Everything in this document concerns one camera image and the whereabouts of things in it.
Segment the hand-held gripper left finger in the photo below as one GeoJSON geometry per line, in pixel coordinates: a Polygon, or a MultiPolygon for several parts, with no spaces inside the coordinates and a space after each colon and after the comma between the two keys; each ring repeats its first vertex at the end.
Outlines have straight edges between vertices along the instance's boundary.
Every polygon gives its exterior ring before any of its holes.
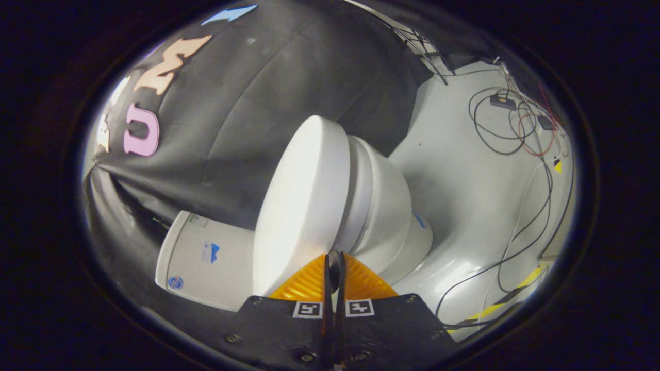
{"type": "Polygon", "coordinates": [[[218,336],[244,367],[321,370],[332,347],[330,258],[322,254],[266,296],[249,296],[218,336]]]}

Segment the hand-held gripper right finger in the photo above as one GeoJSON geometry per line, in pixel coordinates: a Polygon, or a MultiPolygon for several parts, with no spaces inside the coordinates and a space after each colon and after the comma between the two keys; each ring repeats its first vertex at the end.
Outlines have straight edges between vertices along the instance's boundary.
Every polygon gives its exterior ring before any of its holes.
{"type": "Polygon", "coordinates": [[[337,370],[437,368],[458,344],[419,294],[395,293],[353,256],[338,256],[337,370]]]}

